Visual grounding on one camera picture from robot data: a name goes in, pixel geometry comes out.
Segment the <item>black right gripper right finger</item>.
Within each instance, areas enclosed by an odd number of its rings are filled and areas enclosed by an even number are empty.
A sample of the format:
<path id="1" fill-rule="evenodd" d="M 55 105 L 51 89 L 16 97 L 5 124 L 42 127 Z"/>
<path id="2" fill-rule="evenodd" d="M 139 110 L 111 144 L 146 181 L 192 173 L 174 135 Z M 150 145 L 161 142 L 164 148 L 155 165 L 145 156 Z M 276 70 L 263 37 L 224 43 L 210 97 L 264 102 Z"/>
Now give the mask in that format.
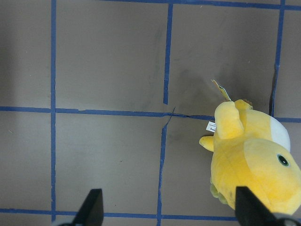
<path id="1" fill-rule="evenodd" d="M 277 218 L 246 186 L 236 188 L 235 216 L 241 226 L 277 226 Z"/>

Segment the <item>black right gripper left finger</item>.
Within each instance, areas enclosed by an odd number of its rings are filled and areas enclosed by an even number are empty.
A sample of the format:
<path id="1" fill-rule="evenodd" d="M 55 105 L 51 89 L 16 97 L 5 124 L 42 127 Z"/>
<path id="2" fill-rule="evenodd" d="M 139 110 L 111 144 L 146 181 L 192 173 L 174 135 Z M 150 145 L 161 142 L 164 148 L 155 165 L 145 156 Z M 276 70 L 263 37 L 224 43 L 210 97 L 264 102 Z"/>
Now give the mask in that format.
<path id="1" fill-rule="evenodd" d="M 102 189 L 91 189 L 72 221 L 72 226 L 101 226 L 103 223 Z"/>

